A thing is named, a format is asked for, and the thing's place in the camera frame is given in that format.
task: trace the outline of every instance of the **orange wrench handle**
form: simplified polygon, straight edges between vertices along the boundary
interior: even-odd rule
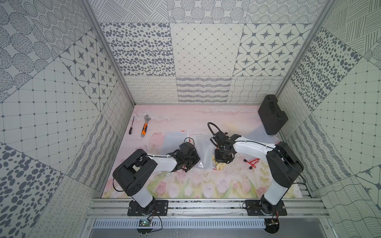
[[[143,126],[143,130],[142,130],[142,134],[143,134],[143,135],[146,135],[146,132],[147,132],[147,126],[148,126],[147,123],[145,123],[144,126]]]

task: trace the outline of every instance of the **gray dotted wall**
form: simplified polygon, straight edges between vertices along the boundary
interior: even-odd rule
[[[0,146],[0,236],[26,237],[49,204],[63,173]]]

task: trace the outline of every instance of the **aluminum rail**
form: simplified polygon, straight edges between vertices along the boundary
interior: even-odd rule
[[[117,199],[93,199],[86,211],[85,218],[125,218],[129,209],[130,198]],[[162,219],[174,217],[220,217],[220,218],[247,218],[247,211],[242,205],[245,199],[167,199],[167,216],[160,216]],[[329,218],[328,211],[320,198],[286,198],[283,199],[287,218]],[[268,218],[268,216],[252,216],[256,218]]]

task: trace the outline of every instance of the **patterned wall panel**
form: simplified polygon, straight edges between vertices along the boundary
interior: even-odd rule
[[[5,100],[52,59],[52,48],[24,9],[0,5],[0,101]]]
[[[29,237],[76,237],[91,198],[98,194],[83,183],[64,176]]]
[[[174,75],[168,23],[104,23],[101,27],[124,76]]]
[[[285,76],[312,24],[245,24],[233,74]]]
[[[167,0],[169,22],[244,23],[250,0]]]
[[[93,30],[81,36],[59,58],[101,111],[114,89],[116,75]]]
[[[326,0],[250,0],[247,22],[314,23]]]
[[[288,121],[282,127],[282,133],[287,140],[311,114],[311,111],[308,109],[291,81],[286,83],[282,93],[279,95],[278,105],[288,117]]]
[[[1,143],[2,237],[27,237],[63,179],[59,171]]]
[[[380,80],[362,58],[313,112],[354,173],[381,164]]]
[[[176,77],[179,102],[226,103],[231,77]]]
[[[100,190],[132,103],[76,0],[2,1],[0,25],[0,233],[75,236],[99,191],[63,176],[103,118],[107,149],[78,178]]]
[[[323,27],[360,54],[381,37],[378,0],[337,0]]]
[[[166,0],[91,0],[98,22],[169,22]]]
[[[381,165],[366,169],[361,173],[356,174],[357,179],[370,196],[376,207],[381,210]]]
[[[176,77],[125,76],[136,104],[178,103]]]
[[[233,77],[230,85],[227,103],[256,103],[263,102],[268,94],[275,94],[283,77]]]
[[[102,109],[102,114],[119,138],[123,138],[134,105],[117,79],[113,92]]]
[[[303,173],[313,191],[353,175],[312,114],[287,143],[302,161]]]
[[[108,176],[120,139],[101,114],[83,143],[67,175],[99,191]]]
[[[176,76],[232,76],[243,24],[171,24]]]
[[[381,68],[381,37],[376,43],[365,53],[364,58],[368,59],[375,66]]]
[[[21,5],[57,54],[90,29],[85,12],[77,0],[23,0]]]
[[[291,81],[313,111],[360,58],[354,50],[322,28],[292,75]]]
[[[355,176],[315,192],[330,214],[340,237],[379,237],[381,212]]]
[[[171,76],[284,77],[325,2],[91,0],[91,5],[125,80],[159,77],[152,77],[155,82],[131,82],[136,101],[180,103],[173,92],[163,98],[161,90],[144,98],[141,86],[163,89]]]
[[[0,107],[0,140],[63,173],[100,113],[60,59]]]

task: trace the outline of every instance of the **vent grille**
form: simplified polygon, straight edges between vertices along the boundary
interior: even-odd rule
[[[159,218],[152,220],[150,227],[139,227],[139,218],[126,219],[97,219],[93,228],[161,228]],[[265,228],[264,219],[261,218],[176,218],[162,219],[165,228]]]

